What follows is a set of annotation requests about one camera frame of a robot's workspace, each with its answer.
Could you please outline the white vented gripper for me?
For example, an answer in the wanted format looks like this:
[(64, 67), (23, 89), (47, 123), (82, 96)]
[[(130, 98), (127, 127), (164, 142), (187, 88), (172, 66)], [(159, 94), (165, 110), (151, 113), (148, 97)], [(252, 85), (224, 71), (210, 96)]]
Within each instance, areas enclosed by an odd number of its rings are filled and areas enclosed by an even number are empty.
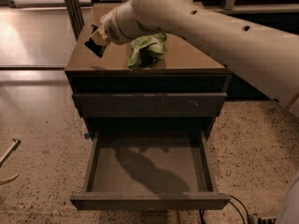
[(161, 8), (162, 4), (161, 0), (130, 0), (122, 3), (102, 16), (102, 27), (91, 34), (91, 39), (96, 45), (106, 47), (110, 41), (121, 45), (143, 35), (157, 34), (158, 29), (150, 27), (145, 21), (153, 19), (150, 12)]

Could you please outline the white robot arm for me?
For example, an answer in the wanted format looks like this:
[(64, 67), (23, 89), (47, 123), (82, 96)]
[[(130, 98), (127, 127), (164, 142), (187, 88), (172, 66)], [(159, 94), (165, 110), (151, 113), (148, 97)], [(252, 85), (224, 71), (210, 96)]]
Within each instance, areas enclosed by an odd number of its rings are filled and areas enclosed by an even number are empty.
[(143, 35), (176, 35), (299, 117), (299, 36), (240, 20), (193, 0), (128, 0), (90, 39), (103, 48)]

